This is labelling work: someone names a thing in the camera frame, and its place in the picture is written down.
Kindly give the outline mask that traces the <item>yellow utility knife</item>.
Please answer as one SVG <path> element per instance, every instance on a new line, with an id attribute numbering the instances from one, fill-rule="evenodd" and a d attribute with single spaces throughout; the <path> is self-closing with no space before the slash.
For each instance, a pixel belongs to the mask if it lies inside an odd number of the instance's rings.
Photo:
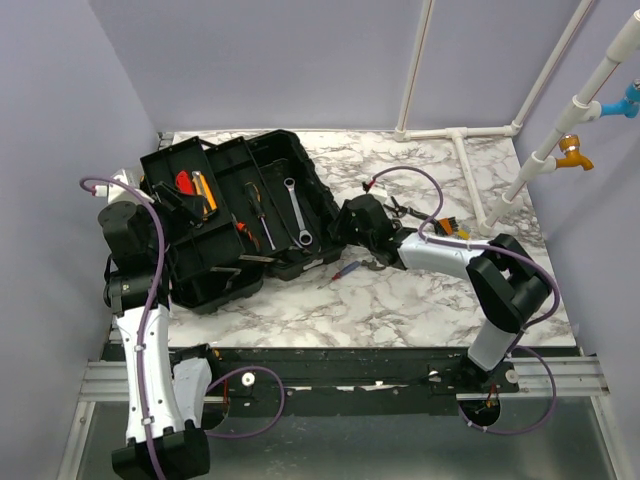
<path id="1" fill-rule="evenodd" d="M 204 199 L 204 214 L 209 215 L 217 211 L 217 204 L 214 195 L 201 171 L 192 172 L 192 182 L 196 193 Z"/>

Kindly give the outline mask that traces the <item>orange black pliers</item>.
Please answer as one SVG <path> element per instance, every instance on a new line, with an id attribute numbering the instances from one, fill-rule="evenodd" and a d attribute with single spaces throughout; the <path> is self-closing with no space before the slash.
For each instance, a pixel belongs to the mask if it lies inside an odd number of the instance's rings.
<path id="1" fill-rule="evenodd" d="M 248 225 L 244 222 L 239 221 L 234 214 L 232 214 L 231 217 L 236 230 L 251 242 L 256 252 L 260 252 L 259 240 L 252 233 Z"/>

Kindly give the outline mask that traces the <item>ratchet wrench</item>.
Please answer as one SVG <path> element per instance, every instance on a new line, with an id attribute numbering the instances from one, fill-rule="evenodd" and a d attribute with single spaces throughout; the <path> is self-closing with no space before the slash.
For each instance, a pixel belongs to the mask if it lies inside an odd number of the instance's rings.
<path id="1" fill-rule="evenodd" d="M 298 202 L 298 198 L 295 191 L 296 182 L 293 178 L 288 177 L 284 179 L 283 184 L 289 194 L 295 219 L 298 225 L 298 229 L 299 229 L 298 242 L 304 247 L 310 246 L 313 242 L 313 236 L 306 227 L 302 210 Z"/>

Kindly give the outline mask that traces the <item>black plastic toolbox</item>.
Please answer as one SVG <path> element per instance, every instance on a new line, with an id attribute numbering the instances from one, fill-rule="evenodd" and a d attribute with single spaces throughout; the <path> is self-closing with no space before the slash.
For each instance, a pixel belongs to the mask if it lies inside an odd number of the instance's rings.
<path id="1" fill-rule="evenodd" d="M 191 137 L 140 160 L 143 187 L 173 207 L 201 174 L 215 203 L 200 224 L 172 233 L 166 264 L 173 303 L 197 314 L 340 259 L 328 227 L 338 216 L 299 137 L 275 130 L 212 144 Z"/>

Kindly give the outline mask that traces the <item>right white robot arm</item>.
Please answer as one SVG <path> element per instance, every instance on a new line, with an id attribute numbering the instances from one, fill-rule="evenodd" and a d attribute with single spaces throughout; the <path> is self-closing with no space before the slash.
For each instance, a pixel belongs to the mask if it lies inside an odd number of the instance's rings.
<path id="1" fill-rule="evenodd" d="M 480 392 L 496 380 L 496 367 L 533 324 L 548 297 L 559 306 L 553 277 L 511 235 L 469 242 L 431 236 L 391 220 L 370 194 L 346 201 L 328 227 L 331 238 L 366 248 L 381 264 L 468 280 L 486 317 L 467 350 L 460 379 Z"/>

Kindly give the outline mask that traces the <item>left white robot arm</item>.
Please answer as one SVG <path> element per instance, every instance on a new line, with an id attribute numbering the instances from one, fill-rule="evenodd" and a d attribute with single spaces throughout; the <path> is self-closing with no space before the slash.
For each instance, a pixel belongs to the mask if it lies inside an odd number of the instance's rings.
<path id="1" fill-rule="evenodd" d="M 125 444 L 111 454 L 113 471 L 121 479 L 205 475 L 204 396 L 220 387 L 222 372 L 204 345 L 169 352 L 168 218 L 125 169 L 91 192 L 107 200 L 98 216 L 110 249 L 104 301 L 121 336 L 128 386 Z"/>

